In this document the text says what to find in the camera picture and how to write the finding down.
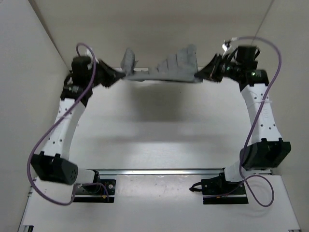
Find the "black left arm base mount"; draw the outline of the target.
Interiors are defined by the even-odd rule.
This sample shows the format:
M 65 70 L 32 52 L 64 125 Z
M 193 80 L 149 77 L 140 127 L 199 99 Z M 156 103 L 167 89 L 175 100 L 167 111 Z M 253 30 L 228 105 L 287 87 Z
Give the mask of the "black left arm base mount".
M 95 171 L 94 183 L 101 185 L 91 185 L 78 187 L 75 193 L 74 203 L 114 203 L 116 191 L 116 178 L 106 177 Z

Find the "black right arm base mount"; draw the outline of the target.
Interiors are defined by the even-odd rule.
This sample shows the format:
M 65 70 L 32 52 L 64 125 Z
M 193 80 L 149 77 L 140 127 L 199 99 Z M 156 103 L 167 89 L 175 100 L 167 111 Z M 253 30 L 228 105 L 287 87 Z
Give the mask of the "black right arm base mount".
M 223 173 L 217 177 L 201 179 L 194 183 L 189 190 L 201 192 L 204 205 L 248 204 L 244 184 L 226 181 Z

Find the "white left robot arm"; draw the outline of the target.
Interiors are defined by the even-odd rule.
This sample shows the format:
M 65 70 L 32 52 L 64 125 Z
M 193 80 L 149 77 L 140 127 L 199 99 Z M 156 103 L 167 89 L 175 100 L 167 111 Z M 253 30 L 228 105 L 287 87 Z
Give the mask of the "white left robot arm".
M 93 69 L 90 62 L 86 56 L 73 59 L 72 70 L 64 81 L 60 95 L 56 119 L 61 122 L 48 134 L 41 152 L 32 156 L 31 165 L 42 181 L 84 184 L 89 192 L 96 192 L 100 189 L 101 180 L 95 171 L 79 168 L 70 162 L 70 145 L 78 121 L 92 96 L 92 89 L 98 85 L 110 87 L 124 78 L 125 74 L 101 60 Z

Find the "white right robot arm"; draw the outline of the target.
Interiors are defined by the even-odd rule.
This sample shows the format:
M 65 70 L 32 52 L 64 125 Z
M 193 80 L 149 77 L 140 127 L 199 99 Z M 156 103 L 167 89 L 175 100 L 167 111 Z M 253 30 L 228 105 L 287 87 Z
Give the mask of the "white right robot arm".
M 239 154 L 239 160 L 224 168 L 224 177 L 216 182 L 221 193 L 228 193 L 234 182 L 258 174 L 260 171 L 278 167 L 291 151 L 290 142 L 284 141 L 275 123 L 269 98 L 270 83 L 267 72 L 258 70 L 255 57 L 231 61 L 228 56 L 216 54 L 208 65 L 195 74 L 212 82 L 224 77 L 239 84 L 245 101 L 251 129 Z

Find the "grey pleated skirt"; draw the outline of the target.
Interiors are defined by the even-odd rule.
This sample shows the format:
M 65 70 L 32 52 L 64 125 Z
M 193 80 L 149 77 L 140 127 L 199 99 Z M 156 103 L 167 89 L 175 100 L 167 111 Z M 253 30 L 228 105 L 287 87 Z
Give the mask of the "grey pleated skirt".
M 149 68 L 147 71 L 136 71 L 135 53 L 128 48 L 121 61 L 121 69 L 125 73 L 124 79 L 130 81 L 201 83 L 202 78 L 195 77 L 198 72 L 196 52 L 197 47 L 189 44 L 179 49 L 176 54 L 169 55 L 156 67 Z

